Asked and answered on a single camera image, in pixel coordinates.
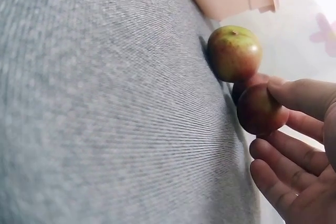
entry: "fingernail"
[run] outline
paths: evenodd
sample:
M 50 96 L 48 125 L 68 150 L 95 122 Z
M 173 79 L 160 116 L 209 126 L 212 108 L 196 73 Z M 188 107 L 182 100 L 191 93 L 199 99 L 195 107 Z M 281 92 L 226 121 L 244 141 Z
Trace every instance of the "fingernail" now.
M 271 76 L 269 78 L 269 81 L 268 81 L 268 85 L 273 87 L 273 88 L 278 88 L 280 86 L 282 86 L 284 83 L 286 83 L 287 81 L 280 78 L 280 77 L 277 77 L 277 76 Z

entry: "apple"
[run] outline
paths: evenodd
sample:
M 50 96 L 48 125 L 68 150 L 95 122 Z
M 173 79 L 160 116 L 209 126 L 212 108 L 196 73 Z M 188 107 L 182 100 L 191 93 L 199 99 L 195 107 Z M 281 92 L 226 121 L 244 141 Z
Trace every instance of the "apple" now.
M 252 135 L 267 135 L 287 123 L 289 110 L 269 93 L 267 84 L 247 88 L 238 100 L 237 116 L 241 126 Z
M 269 80 L 269 76 L 264 73 L 256 73 L 254 76 L 252 76 L 248 80 L 243 81 L 237 81 L 234 83 L 232 88 L 232 100 L 235 105 L 238 103 L 238 99 L 240 98 L 241 94 L 249 87 L 261 84 L 261 83 L 267 83 Z
M 257 36 L 239 26 L 223 26 L 213 31 L 207 51 L 214 74 L 225 82 L 251 78 L 257 73 L 263 58 Z

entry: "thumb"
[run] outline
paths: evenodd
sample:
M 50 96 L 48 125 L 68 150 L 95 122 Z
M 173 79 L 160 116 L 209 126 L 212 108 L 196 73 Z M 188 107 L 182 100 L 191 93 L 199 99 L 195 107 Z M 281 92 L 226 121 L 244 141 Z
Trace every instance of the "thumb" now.
M 284 81 L 271 77 L 268 90 L 285 107 L 324 122 L 325 152 L 336 171 L 336 83 L 310 79 Z
M 336 83 L 311 79 L 285 81 L 270 77 L 268 90 L 285 107 L 301 111 L 324 121 L 330 106 L 336 102 Z

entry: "green-red apple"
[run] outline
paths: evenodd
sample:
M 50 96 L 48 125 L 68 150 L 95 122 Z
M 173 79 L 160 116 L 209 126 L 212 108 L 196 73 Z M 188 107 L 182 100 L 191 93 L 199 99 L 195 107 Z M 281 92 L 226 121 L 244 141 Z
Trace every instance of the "green-red apple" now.
M 223 26 L 209 37 L 208 59 L 217 77 L 225 82 L 247 80 L 258 71 L 263 56 L 255 34 L 239 26 Z

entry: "gray pillow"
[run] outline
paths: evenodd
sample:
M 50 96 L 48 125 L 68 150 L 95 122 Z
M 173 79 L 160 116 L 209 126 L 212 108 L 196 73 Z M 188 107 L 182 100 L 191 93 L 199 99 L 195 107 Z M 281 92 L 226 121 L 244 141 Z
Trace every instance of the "gray pillow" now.
M 191 0 L 1 0 L 0 31 L 0 223 L 257 223 Z

